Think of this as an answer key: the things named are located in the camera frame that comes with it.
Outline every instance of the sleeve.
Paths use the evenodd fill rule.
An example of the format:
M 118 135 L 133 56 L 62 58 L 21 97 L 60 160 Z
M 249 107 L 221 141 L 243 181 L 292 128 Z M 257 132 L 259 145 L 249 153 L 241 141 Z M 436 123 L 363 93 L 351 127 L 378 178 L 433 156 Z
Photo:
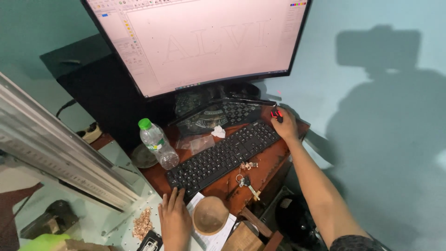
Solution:
M 360 235 L 345 235 L 331 244 L 330 251 L 383 251 L 374 240 Z

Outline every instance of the computer monitor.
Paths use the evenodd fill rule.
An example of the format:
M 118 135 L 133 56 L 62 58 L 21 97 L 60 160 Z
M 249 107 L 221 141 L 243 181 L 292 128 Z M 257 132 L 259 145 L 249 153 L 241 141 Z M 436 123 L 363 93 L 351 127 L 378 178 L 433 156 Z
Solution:
M 290 74 L 311 0 L 82 0 L 145 97 Z

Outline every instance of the wooden bowl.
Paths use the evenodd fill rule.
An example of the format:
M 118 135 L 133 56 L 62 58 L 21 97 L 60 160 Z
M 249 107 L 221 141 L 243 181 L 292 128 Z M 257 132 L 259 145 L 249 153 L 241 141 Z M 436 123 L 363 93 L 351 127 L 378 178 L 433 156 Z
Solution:
M 192 212 L 195 230 L 202 235 L 214 235 L 226 224 L 229 210 L 223 201 L 215 196 L 206 197 L 198 202 Z

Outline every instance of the bottle label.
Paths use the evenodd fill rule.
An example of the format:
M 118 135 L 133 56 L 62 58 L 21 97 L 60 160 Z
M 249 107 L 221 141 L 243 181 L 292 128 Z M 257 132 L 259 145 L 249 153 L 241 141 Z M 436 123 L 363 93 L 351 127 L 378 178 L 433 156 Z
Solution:
M 147 146 L 147 148 L 149 150 L 155 150 L 156 151 L 156 150 L 161 149 L 163 147 L 164 143 L 165 143 L 165 141 L 162 138 L 162 139 L 160 139 L 160 141 L 158 141 L 158 143 L 156 145 L 145 145 L 145 146 Z

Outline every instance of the hand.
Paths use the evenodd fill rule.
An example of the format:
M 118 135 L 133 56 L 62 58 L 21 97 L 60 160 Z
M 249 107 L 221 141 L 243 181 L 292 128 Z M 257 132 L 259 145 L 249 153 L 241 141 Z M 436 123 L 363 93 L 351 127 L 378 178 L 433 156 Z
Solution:
M 276 118 L 271 118 L 271 123 L 276 132 L 285 140 L 285 142 L 298 139 L 296 118 L 294 115 L 280 106 L 277 106 L 277 110 L 282 114 L 283 122 L 279 123 Z
M 192 231 L 192 219 L 183 202 L 185 189 L 180 190 L 178 197 L 177 191 L 173 189 L 169 202 L 164 194 L 162 204 L 158 205 L 165 251 L 186 251 Z

